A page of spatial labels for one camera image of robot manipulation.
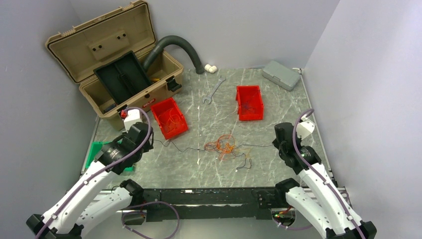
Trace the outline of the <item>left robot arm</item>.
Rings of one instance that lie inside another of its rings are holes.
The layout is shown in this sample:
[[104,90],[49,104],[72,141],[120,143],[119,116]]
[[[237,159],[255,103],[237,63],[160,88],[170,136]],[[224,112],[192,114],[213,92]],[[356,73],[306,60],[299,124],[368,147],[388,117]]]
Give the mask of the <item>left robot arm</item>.
[[153,148],[153,129],[142,122],[133,124],[112,142],[103,145],[78,182],[44,214],[31,215],[26,224],[37,239],[82,239],[89,231],[119,209],[144,202],[143,188],[131,179],[121,182],[105,198],[94,198],[125,168],[138,162]]

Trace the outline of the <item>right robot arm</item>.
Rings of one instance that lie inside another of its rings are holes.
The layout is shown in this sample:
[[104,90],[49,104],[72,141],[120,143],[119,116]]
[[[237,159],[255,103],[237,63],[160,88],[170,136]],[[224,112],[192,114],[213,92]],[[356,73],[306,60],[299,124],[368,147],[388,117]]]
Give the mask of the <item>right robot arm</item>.
[[377,233],[371,221],[353,210],[336,188],[321,158],[310,146],[301,145],[301,137],[294,125],[283,122],[275,125],[273,145],[280,158],[313,192],[312,199],[293,178],[276,184],[275,198],[298,210],[323,239],[373,239]]

